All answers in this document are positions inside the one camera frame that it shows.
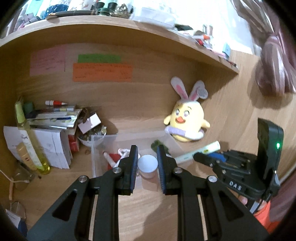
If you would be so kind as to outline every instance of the plush toy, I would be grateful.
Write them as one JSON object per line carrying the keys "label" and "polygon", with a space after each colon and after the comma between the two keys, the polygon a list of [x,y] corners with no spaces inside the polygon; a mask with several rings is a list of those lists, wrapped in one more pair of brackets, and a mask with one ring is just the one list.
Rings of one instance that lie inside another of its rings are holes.
{"label": "plush toy", "polygon": [[206,99],[208,92],[205,84],[199,80],[193,86],[190,96],[188,97],[182,80],[173,77],[170,82],[175,91],[181,97],[171,115],[167,116],[163,123],[168,125],[165,131],[172,134],[173,137],[181,142],[189,142],[203,138],[204,131],[202,128],[209,128],[210,124],[204,120],[204,112],[198,98]]}

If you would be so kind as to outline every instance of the green sticky note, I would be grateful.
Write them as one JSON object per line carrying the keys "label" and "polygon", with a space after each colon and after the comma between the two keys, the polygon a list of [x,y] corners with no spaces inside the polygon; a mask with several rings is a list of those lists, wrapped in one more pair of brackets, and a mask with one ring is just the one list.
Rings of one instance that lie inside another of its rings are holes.
{"label": "green sticky note", "polygon": [[119,64],[121,63],[121,57],[113,54],[79,54],[78,63],[109,63]]}

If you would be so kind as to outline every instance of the green bottle cap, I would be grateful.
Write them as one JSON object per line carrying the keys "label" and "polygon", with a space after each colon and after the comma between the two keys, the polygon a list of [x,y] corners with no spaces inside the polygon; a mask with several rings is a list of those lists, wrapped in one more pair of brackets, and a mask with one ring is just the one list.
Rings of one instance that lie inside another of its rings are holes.
{"label": "green bottle cap", "polygon": [[23,123],[26,120],[24,112],[22,111],[22,104],[19,101],[15,103],[15,113],[18,123]]}

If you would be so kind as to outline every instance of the bolt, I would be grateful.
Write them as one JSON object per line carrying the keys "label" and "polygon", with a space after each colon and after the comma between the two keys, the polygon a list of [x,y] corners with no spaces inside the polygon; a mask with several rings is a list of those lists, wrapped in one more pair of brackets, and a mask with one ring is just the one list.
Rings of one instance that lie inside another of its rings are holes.
{"label": "bolt", "polygon": [[81,183],[86,182],[86,180],[87,180],[87,176],[83,175],[83,176],[78,177],[78,181]]}
{"label": "bolt", "polygon": [[217,178],[215,176],[209,176],[208,177],[208,180],[211,182],[211,183],[215,183],[217,182]]}
{"label": "bolt", "polygon": [[113,172],[114,173],[121,173],[121,168],[120,167],[114,167]]}
{"label": "bolt", "polygon": [[183,169],[180,168],[180,167],[175,167],[174,168],[174,173],[181,173],[182,171],[183,171]]}

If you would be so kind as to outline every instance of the bunny ear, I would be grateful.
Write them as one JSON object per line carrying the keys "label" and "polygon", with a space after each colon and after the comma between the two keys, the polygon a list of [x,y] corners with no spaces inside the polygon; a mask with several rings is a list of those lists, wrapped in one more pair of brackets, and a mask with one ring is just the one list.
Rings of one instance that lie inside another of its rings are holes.
{"label": "bunny ear", "polygon": [[193,86],[189,99],[192,101],[196,101],[198,98],[206,99],[208,96],[208,92],[205,89],[205,84],[199,80]]}
{"label": "bunny ear", "polygon": [[174,90],[178,93],[178,95],[181,97],[181,99],[188,99],[188,95],[186,93],[184,84],[182,80],[178,77],[173,77],[170,81],[172,87]]}

